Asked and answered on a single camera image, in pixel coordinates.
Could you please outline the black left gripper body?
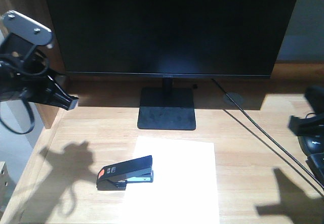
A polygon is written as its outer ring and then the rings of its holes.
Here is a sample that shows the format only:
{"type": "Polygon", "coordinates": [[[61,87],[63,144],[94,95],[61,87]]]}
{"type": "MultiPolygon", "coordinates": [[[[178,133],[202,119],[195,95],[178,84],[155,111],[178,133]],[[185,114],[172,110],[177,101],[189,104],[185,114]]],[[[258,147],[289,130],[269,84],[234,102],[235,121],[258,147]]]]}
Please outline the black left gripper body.
{"type": "Polygon", "coordinates": [[[1,101],[25,99],[46,103],[48,57],[36,46],[1,50],[1,101]]]}

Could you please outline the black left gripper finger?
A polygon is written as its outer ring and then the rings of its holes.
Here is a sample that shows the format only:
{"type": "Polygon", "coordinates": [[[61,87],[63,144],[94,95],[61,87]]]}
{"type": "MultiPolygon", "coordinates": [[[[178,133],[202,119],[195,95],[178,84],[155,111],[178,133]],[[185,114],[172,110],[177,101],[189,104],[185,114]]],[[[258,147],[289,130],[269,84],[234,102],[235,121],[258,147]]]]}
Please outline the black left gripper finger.
{"type": "Polygon", "coordinates": [[[78,104],[78,97],[71,96],[64,90],[67,76],[53,69],[48,69],[47,73],[47,105],[59,107],[67,111],[74,109],[78,104]]]}

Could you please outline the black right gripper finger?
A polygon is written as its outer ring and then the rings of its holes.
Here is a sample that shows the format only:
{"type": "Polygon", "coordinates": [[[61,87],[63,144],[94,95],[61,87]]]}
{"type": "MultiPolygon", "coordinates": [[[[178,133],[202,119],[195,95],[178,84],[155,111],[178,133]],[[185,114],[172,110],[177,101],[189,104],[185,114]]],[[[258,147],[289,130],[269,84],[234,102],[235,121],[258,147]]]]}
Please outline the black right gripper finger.
{"type": "Polygon", "coordinates": [[[288,128],[296,136],[323,136],[323,114],[311,118],[291,116],[288,128]]]}

